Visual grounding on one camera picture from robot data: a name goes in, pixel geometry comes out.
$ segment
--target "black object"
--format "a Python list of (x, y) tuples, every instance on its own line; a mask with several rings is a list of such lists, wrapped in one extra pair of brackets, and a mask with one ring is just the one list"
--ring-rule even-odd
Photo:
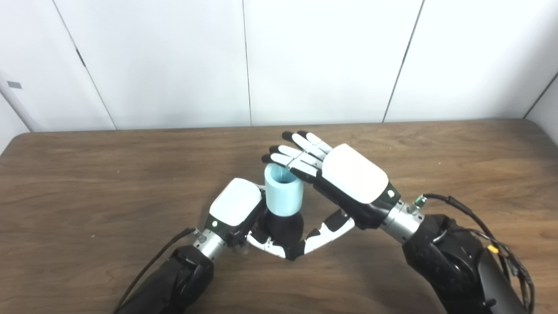
[(289, 248), (295, 246), (302, 239), (304, 219), (300, 212), (283, 217), (268, 210), (263, 217), (263, 227), (278, 245)]
[(407, 264), (433, 287), (448, 314), (527, 314), (494, 258), (455, 221), (426, 215), (403, 244)]
[[(471, 217), (471, 219), (473, 219), (477, 223), (477, 225), (479, 225), (479, 227), (483, 230), (483, 232), (485, 234), (487, 234), (491, 238), (494, 238), (494, 235), (492, 234), (492, 232), (490, 231), (488, 226), (479, 218), (479, 216), (475, 215), (475, 213), (473, 213), (473, 211), (469, 207), (467, 207), (465, 204), (459, 202), (454, 197), (443, 196), (443, 195), (439, 195), (439, 194), (431, 194), (431, 193), (424, 194), (423, 196), (426, 197), (426, 198), (439, 199), (441, 201), (446, 202), (446, 204), (449, 204), (449, 205), (453, 206), (454, 208), (456, 208), (460, 212), (462, 212), (465, 215)], [(497, 243), (495, 243), (494, 241), (492, 241), (492, 244), (497, 248), (499, 247), (499, 245)], [(500, 265), (502, 266), (502, 271), (504, 272), (504, 276), (509, 281), (508, 265), (506, 264), (506, 261), (504, 260), (504, 258), (502, 256), (499, 256), (498, 259), (500, 260)]]
[(181, 246), (115, 313), (182, 314), (212, 280), (213, 263), (192, 245)]
[(163, 246), (163, 248), (157, 254), (155, 254), (155, 256), (147, 263), (147, 265), (145, 265), (143, 267), (143, 269), (137, 274), (137, 276), (134, 278), (132, 283), (130, 283), (130, 285), (128, 286), (126, 291), (124, 291), (124, 293), (122, 294), (122, 297), (120, 298), (120, 300), (118, 300), (118, 303), (116, 303), (116, 306), (114, 307), (114, 309), (112, 311), (113, 314), (118, 311), (118, 309), (120, 308), (122, 303), (126, 300), (126, 298), (130, 294), (130, 292), (132, 291), (134, 286), (137, 284), (137, 282), (140, 280), (140, 278), (143, 276), (143, 274), (145, 274), (145, 272), (149, 269), (149, 267), (151, 267), (151, 265), (153, 265), (153, 263), (155, 263), (161, 257), (161, 255), (163, 255), (163, 253), (165, 253), (165, 251), (170, 248), (170, 246), (172, 244), (174, 244), (178, 240), (182, 239), (183, 237), (189, 235), (190, 233), (192, 233), (194, 231), (195, 231), (195, 229), (192, 229), (192, 228), (186, 228), (186, 229), (182, 230), (177, 235), (172, 237), (172, 239), (169, 241), (169, 243), (167, 243), (165, 246)]

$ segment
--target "yellow connector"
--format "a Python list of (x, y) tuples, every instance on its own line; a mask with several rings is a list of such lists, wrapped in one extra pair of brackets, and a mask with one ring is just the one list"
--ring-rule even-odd
[(487, 248), (490, 250), (490, 252), (494, 253), (494, 254), (498, 254), (500, 252), (500, 250), (498, 250), (497, 247), (493, 246), (492, 244), (490, 244), (489, 246), (487, 246)]

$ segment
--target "wire bundle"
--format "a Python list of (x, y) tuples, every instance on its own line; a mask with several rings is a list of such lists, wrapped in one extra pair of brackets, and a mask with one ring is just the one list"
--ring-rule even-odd
[(535, 285), (531, 280), (529, 272), (519, 261), (519, 258), (512, 252), (509, 246), (502, 243), (501, 241), (498, 241), (496, 237), (494, 237), (488, 226), (486, 226), (486, 224), (477, 215), (475, 215), (475, 213), (473, 213), (473, 211), (469, 207), (465, 206), (463, 203), (459, 202), (452, 196), (443, 196), (438, 194), (424, 194), (423, 196), (426, 198), (434, 198), (444, 201), (446, 204), (453, 206), (460, 212), (471, 217), (471, 219), (473, 219), (477, 223), (477, 225), (479, 225), (479, 227), (482, 229), (482, 232), (470, 228), (461, 228), (452, 231), (471, 232), (472, 234), (489, 240), (492, 243), (493, 246), (488, 246), (488, 248), (493, 253), (498, 255), (498, 259), (500, 260), (500, 264), (502, 265), (502, 272), (504, 273), (506, 279), (508, 279), (509, 281), (509, 270), (511, 270), (512, 275), (517, 277), (517, 279), (519, 280), (523, 305), (525, 306), (525, 309), (528, 311), (528, 313), (532, 314), (533, 310), (535, 309)]

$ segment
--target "robotic arm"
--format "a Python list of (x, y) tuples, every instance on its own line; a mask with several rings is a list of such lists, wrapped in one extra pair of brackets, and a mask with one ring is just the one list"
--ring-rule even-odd
[[(332, 148), (303, 131), (285, 132), (283, 138), (300, 150), (273, 146), (262, 160), (284, 166), (341, 209), (305, 240), (285, 247), (266, 230), (254, 227), (266, 211), (264, 187), (233, 179), (213, 202), (205, 230), (196, 232), (197, 240), (177, 248), (113, 313), (183, 313), (213, 279), (215, 259), (226, 247), (250, 242), (268, 253), (295, 260), (353, 226), (382, 229), (399, 242), (407, 264), (431, 284), (448, 314), (532, 313), (534, 289), (526, 269), (469, 208), (451, 197), (435, 194), (405, 203), (385, 172), (349, 145)], [(420, 209), (428, 198), (441, 199), (467, 213), (483, 232), (464, 229), (445, 215), (423, 215)], [(493, 245), (484, 247), (477, 237), (491, 240)], [(500, 255), (503, 269), (492, 253)], [(504, 275), (508, 266), (520, 279), (523, 303)]]
[[(349, 145), (331, 148), (304, 131), (284, 132), (283, 139), (294, 143), (300, 151), (294, 154), (288, 146), (274, 146), (262, 160), (282, 165), (311, 183), (360, 229), (382, 229), (398, 241), (407, 264), (431, 284), (448, 314), (532, 313), (534, 288), (528, 272), (469, 208), (451, 197), (435, 194), (407, 204), (385, 172)], [(484, 232), (464, 229), (445, 215), (423, 215), (420, 209), (427, 197), (442, 199), (465, 212)], [(492, 240), (495, 246), (485, 248), (474, 235)], [(503, 255), (504, 273), (509, 264), (519, 277), (523, 303), (491, 251)], [(530, 299), (526, 296), (526, 284), (531, 290)]]
[[(215, 260), (226, 247), (247, 245), (246, 235), (265, 209), (262, 187), (244, 179), (233, 179), (211, 204), (205, 230), (192, 230), (196, 241), (177, 248), (121, 305), (125, 293), (113, 314), (184, 313), (213, 280)], [(152, 261), (185, 234), (176, 236)]]

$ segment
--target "black arm casing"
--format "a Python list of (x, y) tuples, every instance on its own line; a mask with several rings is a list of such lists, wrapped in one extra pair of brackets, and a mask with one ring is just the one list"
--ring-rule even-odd
[(182, 314), (213, 280), (213, 262), (192, 245), (177, 248), (117, 314)]
[(448, 314), (526, 314), (490, 252), (471, 233), (452, 232), (452, 222), (445, 215), (425, 216), (403, 244), (409, 266), (432, 285)]

